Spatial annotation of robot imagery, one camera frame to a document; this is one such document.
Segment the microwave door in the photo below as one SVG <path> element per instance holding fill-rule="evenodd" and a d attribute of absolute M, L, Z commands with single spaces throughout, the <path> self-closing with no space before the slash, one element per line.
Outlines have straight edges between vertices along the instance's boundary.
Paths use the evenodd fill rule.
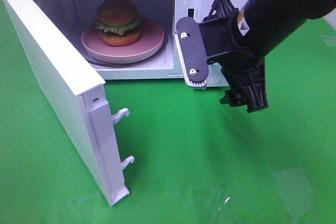
<path fill-rule="evenodd" d="M 38 83 L 110 205 L 129 193 L 104 80 L 33 0 L 4 0 Z"/>

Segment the green surface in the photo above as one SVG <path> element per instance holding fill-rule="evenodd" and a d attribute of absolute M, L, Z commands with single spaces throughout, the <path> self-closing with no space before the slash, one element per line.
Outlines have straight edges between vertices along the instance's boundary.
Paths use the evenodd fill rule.
<path fill-rule="evenodd" d="M 224 88 L 108 81 L 131 194 L 109 207 L 0 2 L 0 223 L 336 223 L 336 32 L 308 21 L 266 60 L 270 108 Z"/>

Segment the warning label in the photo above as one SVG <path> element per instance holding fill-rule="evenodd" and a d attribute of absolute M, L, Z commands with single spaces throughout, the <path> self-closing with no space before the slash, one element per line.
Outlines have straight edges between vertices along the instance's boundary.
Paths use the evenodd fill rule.
<path fill-rule="evenodd" d="M 244 9 L 242 9 L 239 12 L 238 17 L 237 17 L 237 22 L 238 22 L 238 29 L 241 35 L 245 36 L 248 33 L 248 31 L 250 31 L 250 28 L 248 27 L 248 24 L 244 17 Z"/>

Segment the hamburger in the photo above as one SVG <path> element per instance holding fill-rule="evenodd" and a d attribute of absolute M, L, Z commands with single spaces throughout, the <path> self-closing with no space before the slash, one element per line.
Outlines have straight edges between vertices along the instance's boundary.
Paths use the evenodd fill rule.
<path fill-rule="evenodd" d="M 135 43 L 140 36 L 140 14 L 129 0 L 106 0 L 97 10 L 96 27 L 99 37 L 109 46 Z"/>

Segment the lettuce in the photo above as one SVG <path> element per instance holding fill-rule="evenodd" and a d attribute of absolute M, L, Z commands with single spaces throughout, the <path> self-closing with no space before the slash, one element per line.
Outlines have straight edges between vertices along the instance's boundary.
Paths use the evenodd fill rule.
<path fill-rule="evenodd" d="M 135 21 L 129 23 L 128 25 L 124 25 L 124 26 L 109 26 L 99 20 L 96 20 L 96 29 L 99 30 L 103 30 L 105 33 L 107 33 L 108 31 L 112 32 L 112 33 L 116 33 L 116 34 L 124 34 L 124 32 L 126 32 L 129 29 L 133 29 L 134 27 L 137 27 L 140 24 L 140 20 L 141 18 L 136 19 Z"/>

